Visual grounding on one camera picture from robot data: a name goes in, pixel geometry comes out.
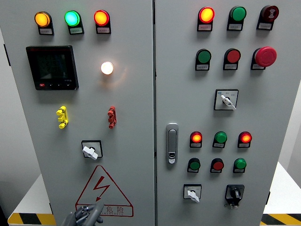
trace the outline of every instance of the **yellow black hazard stripe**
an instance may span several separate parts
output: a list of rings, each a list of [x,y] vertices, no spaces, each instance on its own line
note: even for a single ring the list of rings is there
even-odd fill
[[[56,225],[52,214],[44,213],[13,213],[8,219],[12,225]]]
[[[260,225],[301,225],[301,214],[263,214]]]

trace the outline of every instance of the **green push button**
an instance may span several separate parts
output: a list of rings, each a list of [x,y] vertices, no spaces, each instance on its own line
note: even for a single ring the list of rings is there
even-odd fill
[[[201,164],[197,161],[194,161],[190,164],[190,168],[192,170],[198,170],[201,167]]]
[[[217,143],[225,143],[227,141],[227,134],[225,132],[218,132],[215,136],[214,136],[215,140]]]
[[[200,51],[200,53],[198,54],[198,60],[202,64],[208,63],[210,59],[211,59],[211,54],[208,50],[204,49],[203,51]]]
[[[236,159],[234,166],[239,170],[243,170],[246,167],[246,161],[244,159]]]
[[[230,15],[233,20],[239,22],[246,17],[246,9],[241,6],[235,6],[232,8]]]

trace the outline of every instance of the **orange indicator light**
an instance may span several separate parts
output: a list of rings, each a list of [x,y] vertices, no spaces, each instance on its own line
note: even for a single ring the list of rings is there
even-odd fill
[[[98,10],[94,13],[95,23],[99,26],[106,26],[110,21],[109,14],[104,10]]]
[[[34,21],[39,27],[47,27],[50,24],[50,16],[47,12],[37,12]]]
[[[193,132],[190,138],[194,143],[199,143],[202,141],[202,134],[200,132]]]
[[[252,140],[252,136],[251,136],[251,134],[250,133],[248,133],[248,132],[244,132],[244,133],[242,133],[241,135],[240,135],[240,140],[241,140],[241,142],[243,142],[243,143],[250,143],[251,142],[251,140]]]
[[[211,23],[214,19],[214,10],[211,7],[204,7],[200,10],[199,19],[201,22],[208,24]]]

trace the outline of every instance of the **green indicator light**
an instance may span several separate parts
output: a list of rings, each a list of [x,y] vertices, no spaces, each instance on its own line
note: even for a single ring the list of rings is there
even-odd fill
[[[202,64],[205,64],[205,63],[209,62],[210,59],[211,59],[211,54],[210,54],[210,52],[207,51],[207,50],[201,51],[201,52],[198,54],[198,60],[199,60],[199,62],[201,62]]]
[[[192,163],[190,164],[190,168],[191,168],[192,170],[198,170],[200,167],[201,167],[201,165],[200,165],[199,162],[197,162],[197,161],[194,161],[194,162],[192,162]]]
[[[235,21],[242,21],[246,17],[246,9],[244,7],[234,7],[231,10],[231,17]]]
[[[71,27],[77,26],[80,22],[79,14],[73,10],[68,11],[65,14],[65,21]]]
[[[246,167],[246,161],[244,159],[236,159],[234,166],[239,170],[243,170]]]
[[[227,134],[225,132],[218,132],[214,138],[218,143],[222,144],[227,141]]]

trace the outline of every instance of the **gray metal panel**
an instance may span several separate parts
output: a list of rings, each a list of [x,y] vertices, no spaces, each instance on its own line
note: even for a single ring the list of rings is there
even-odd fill
[[[111,16],[111,35],[95,33],[99,9]],[[69,35],[68,10],[80,13],[84,35]],[[38,11],[52,16],[54,36],[39,35]],[[105,223],[154,225],[152,2],[2,0],[0,25],[57,224],[74,211],[96,165],[102,165],[134,207],[133,218],[104,217]],[[36,91],[25,51],[30,45],[72,45],[79,90]],[[100,72],[105,61],[114,65],[111,76]],[[56,111],[62,105],[70,120],[60,130]],[[117,112],[113,130],[111,105]],[[103,158],[85,159],[81,141],[99,139]],[[105,203],[114,196],[110,188],[105,194]],[[91,194],[91,202],[96,197]]]
[[[279,17],[272,31],[257,31],[261,9],[275,4]],[[232,7],[241,5],[247,15],[243,31],[227,32]],[[202,7],[213,7],[212,32],[197,32]],[[300,35],[298,0],[264,2],[233,0],[156,1],[156,89],[158,226],[219,225],[256,226],[262,217],[300,82]],[[253,52],[263,46],[277,50],[277,60],[265,71],[250,71]],[[195,56],[206,48],[212,54],[208,72],[195,71]],[[224,53],[241,52],[237,71],[223,71]],[[216,89],[238,89],[235,112],[214,111]],[[178,161],[165,160],[166,125],[179,125]],[[216,132],[225,131],[224,149],[212,148]],[[237,149],[238,135],[249,131],[248,149]],[[193,131],[203,134],[201,149],[189,148]],[[187,173],[190,158],[200,159],[198,174]],[[214,158],[225,164],[221,174],[210,173]],[[233,174],[233,162],[245,158],[244,174]],[[183,184],[202,184],[200,203],[183,199]],[[238,210],[224,206],[228,184],[244,184]]]

